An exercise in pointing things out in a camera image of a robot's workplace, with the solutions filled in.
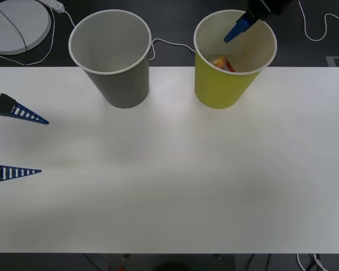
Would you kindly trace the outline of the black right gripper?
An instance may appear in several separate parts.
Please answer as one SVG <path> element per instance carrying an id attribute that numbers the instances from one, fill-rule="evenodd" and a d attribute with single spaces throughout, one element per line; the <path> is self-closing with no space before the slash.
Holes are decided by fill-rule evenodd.
<path id="1" fill-rule="evenodd" d="M 293 0 L 249 0 L 248 11 L 236 21 L 235 26 L 224 37 L 224 42 L 228 43 L 246 32 L 257 22 L 257 19 L 265 20 L 280 15 L 292 2 Z"/>

